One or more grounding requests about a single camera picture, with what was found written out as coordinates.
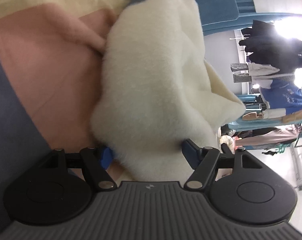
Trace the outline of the cream striped fleece sweater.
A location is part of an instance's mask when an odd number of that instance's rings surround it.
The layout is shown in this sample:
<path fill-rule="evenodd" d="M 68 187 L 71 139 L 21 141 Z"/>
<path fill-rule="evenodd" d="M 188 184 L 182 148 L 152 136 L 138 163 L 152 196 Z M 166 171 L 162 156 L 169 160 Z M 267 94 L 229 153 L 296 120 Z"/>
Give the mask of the cream striped fleece sweater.
<path fill-rule="evenodd" d="M 131 0 L 107 38 L 102 89 L 92 133 L 138 181 L 184 183 L 181 143 L 217 147 L 245 111 L 205 61 L 195 0 Z"/>

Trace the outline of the blue curtain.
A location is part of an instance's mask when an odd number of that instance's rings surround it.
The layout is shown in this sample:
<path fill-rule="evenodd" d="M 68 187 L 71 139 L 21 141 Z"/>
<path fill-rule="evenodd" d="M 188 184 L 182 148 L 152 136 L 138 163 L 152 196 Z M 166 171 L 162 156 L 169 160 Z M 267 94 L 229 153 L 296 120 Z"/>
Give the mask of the blue curtain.
<path fill-rule="evenodd" d="M 236 0 L 239 10 L 239 18 L 236 23 L 240 25 L 253 24 L 253 20 L 262 22 L 273 22 L 286 17 L 302 17 L 302 14 L 288 12 L 256 12 L 253 0 Z"/>

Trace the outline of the blue upholstered chair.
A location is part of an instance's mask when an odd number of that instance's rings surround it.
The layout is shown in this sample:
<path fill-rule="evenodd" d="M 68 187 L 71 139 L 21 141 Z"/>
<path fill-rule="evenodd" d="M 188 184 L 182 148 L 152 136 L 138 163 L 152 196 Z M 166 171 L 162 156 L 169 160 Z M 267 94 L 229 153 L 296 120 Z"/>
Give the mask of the blue upholstered chair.
<path fill-rule="evenodd" d="M 240 13 L 236 0 L 195 0 L 199 7 L 204 35 L 211 35 L 237 27 Z"/>

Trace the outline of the beige hanging trousers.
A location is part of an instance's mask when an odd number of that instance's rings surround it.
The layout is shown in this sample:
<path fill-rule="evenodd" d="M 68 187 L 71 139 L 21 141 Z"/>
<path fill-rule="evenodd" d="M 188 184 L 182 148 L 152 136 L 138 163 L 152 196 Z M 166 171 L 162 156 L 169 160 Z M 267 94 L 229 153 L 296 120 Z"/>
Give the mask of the beige hanging trousers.
<path fill-rule="evenodd" d="M 299 133 L 294 128 L 276 129 L 267 134 L 257 135 L 235 141 L 235 146 L 258 146 L 267 144 L 278 144 L 284 141 L 297 139 Z"/>

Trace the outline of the patchwork quilt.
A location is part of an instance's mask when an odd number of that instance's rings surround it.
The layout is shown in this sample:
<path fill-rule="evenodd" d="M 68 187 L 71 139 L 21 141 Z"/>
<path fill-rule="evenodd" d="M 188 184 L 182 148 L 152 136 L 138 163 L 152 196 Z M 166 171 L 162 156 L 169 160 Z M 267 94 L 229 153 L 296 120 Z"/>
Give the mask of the patchwork quilt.
<path fill-rule="evenodd" d="M 54 148 L 94 145 L 105 41 L 129 0 L 0 0 L 0 232 L 6 187 Z"/>

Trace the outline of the blue hanging jersey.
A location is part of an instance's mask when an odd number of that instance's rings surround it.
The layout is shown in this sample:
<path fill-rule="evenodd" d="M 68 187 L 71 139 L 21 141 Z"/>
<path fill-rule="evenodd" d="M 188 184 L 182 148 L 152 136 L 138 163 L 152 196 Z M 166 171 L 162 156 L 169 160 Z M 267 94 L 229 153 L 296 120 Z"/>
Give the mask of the blue hanging jersey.
<path fill-rule="evenodd" d="M 264 119 L 280 118 L 302 110 L 302 91 L 293 83 L 274 79 L 260 80 L 259 91 L 266 105 Z"/>

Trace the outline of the black hanging jacket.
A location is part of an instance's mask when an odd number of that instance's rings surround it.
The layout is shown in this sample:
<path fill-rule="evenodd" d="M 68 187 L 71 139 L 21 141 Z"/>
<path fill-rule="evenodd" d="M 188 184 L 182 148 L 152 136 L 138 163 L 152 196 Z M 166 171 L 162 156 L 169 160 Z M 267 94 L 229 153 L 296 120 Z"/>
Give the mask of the black hanging jacket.
<path fill-rule="evenodd" d="M 239 41 L 239 45 L 250 53 L 250 62 L 271 65 L 280 74 L 291 74 L 302 68 L 301 40 L 284 38 L 276 32 L 274 25 L 257 20 L 253 21 L 252 27 L 242 29 L 241 33 L 244 39 Z"/>

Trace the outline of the striped hanging cloth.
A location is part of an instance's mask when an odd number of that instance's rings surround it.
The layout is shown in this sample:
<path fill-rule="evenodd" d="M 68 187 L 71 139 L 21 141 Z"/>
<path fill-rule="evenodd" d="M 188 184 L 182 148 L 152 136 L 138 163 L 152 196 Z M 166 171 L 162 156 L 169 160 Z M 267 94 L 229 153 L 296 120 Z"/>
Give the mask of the striped hanging cloth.
<path fill-rule="evenodd" d="M 249 66 L 247 63 L 232 63 L 230 70 L 233 74 L 234 83 L 251 82 L 252 77 L 249 75 Z"/>

